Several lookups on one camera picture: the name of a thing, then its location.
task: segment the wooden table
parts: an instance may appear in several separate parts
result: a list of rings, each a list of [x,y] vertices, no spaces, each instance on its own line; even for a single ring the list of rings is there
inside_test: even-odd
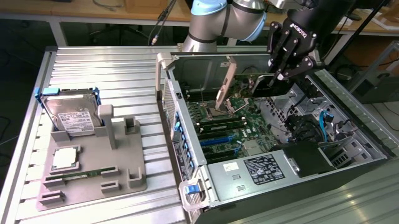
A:
[[[101,3],[109,5],[122,4],[124,0],[100,0]],[[363,20],[367,15],[357,12]],[[46,21],[50,25],[53,36],[58,46],[66,46],[64,32],[60,22],[84,22],[84,23],[110,23],[110,24],[133,24],[133,25],[155,25],[159,14],[126,13],[124,8],[116,11],[96,6],[90,0],[72,0],[70,3],[54,2],[52,0],[0,0],[0,18],[17,20],[38,20]],[[283,22],[285,14],[267,14],[264,30],[269,29],[272,21]],[[349,39],[355,30],[363,23],[353,21],[351,26],[344,26],[335,48],[332,49],[325,62],[328,63],[341,46]],[[184,0],[177,0],[171,15],[165,22],[165,26],[189,26],[189,9]],[[369,22],[361,35],[399,36],[397,31],[384,30],[377,24]],[[235,45],[236,40],[228,41],[229,45]]]

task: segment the sticker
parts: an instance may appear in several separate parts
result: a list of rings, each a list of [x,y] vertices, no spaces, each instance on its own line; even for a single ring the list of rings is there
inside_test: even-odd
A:
[[[220,63],[220,67],[223,68],[223,67],[228,67],[229,66],[229,62],[221,62]]]
[[[244,160],[244,164],[256,185],[285,178],[271,154]]]
[[[93,131],[94,126],[88,111],[58,113],[62,126],[68,133]]]
[[[212,127],[211,130],[224,129],[227,126]]]
[[[231,170],[236,170],[237,169],[237,163],[231,162],[231,163],[223,164],[223,167],[224,167],[225,172],[228,172]]]

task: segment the hard drive label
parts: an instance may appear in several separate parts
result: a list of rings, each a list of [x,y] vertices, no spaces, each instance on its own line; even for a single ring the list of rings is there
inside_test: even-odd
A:
[[[244,160],[244,164],[256,185],[285,178],[271,154]]]
[[[58,113],[57,116],[68,133],[94,130],[92,118],[88,111]]]

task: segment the blue pcie slot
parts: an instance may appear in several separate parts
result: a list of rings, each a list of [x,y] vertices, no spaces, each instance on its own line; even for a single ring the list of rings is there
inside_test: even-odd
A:
[[[200,146],[211,146],[211,145],[216,145],[216,144],[221,144],[221,143],[228,143],[228,142],[231,142],[231,140],[232,140],[232,137],[229,136],[229,137],[220,138],[220,139],[201,141]]]

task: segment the green circuit board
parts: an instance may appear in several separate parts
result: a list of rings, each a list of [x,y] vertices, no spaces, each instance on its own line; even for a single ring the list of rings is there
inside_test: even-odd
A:
[[[228,110],[227,102],[220,106],[220,109],[215,110],[215,101],[204,102],[188,102],[188,111],[195,126],[197,124],[207,124],[207,122],[213,122],[215,130],[209,133],[201,133],[197,129],[197,135],[200,143],[208,140],[217,140],[220,138],[231,138],[227,143],[212,144],[208,146],[201,146],[208,163],[215,163],[219,161],[225,161],[235,158],[241,158],[252,155],[253,153],[265,153],[269,151],[271,147],[277,144],[277,140],[267,128],[267,122],[260,115],[256,102],[251,98],[235,98],[231,97],[229,103],[232,108],[237,111],[232,112]],[[228,119],[243,118],[239,121],[240,126],[228,126],[228,124],[235,124],[237,122],[224,123],[223,121]],[[256,152],[248,151],[248,144],[245,142],[257,144]]]

